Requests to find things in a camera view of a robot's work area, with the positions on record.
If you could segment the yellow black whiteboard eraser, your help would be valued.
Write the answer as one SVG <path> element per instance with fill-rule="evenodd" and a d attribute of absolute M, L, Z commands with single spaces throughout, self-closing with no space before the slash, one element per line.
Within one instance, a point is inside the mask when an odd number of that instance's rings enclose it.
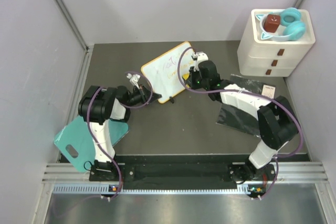
<path fill-rule="evenodd" d="M 184 74 L 182 77 L 183 77 L 183 80 L 184 80 L 184 84 L 189 88 L 190 87 L 190 85 L 188 83 L 189 74 L 188 73 Z"/>

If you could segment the yellow framed whiteboard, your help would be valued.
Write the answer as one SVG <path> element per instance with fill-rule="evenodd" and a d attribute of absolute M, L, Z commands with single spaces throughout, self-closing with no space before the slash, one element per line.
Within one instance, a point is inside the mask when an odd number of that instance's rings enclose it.
<path fill-rule="evenodd" d="M 150 81 L 153 91 L 162 96 L 158 99 L 160 104 L 185 90 L 177 76 L 177 65 L 183 51 L 190 46 L 185 41 L 141 67 L 141 72 Z"/>

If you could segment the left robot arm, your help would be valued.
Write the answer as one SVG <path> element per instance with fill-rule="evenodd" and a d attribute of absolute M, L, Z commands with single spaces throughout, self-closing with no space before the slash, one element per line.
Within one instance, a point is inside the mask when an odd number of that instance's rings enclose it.
<path fill-rule="evenodd" d="M 103 164 L 101 174 L 107 180 L 114 180 L 119 168 L 111 163 L 115 150 L 112 147 L 109 123 L 112 121 L 127 123 L 131 109 L 150 104 L 162 97 L 144 85 L 134 86 L 129 91 L 125 86 L 102 88 L 91 86 L 81 98 L 78 113 L 88 123 L 95 145 L 95 161 Z"/>

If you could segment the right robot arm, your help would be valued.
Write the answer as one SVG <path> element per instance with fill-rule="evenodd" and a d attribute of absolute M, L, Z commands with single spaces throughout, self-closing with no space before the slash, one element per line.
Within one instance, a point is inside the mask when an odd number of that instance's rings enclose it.
<path fill-rule="evenodd" d="M 222 79 L 210 60 L 190 67 L 188 77 L 183 79 L 189 88 L 204 89 L 211 100 L 235 107 L 257 120 L 261 140 L 245 166 L 245 174 L 252 180 L 262 176 L 264 166 L 299 133 L 297 119 L 285 97 L 271 100 Z"/>

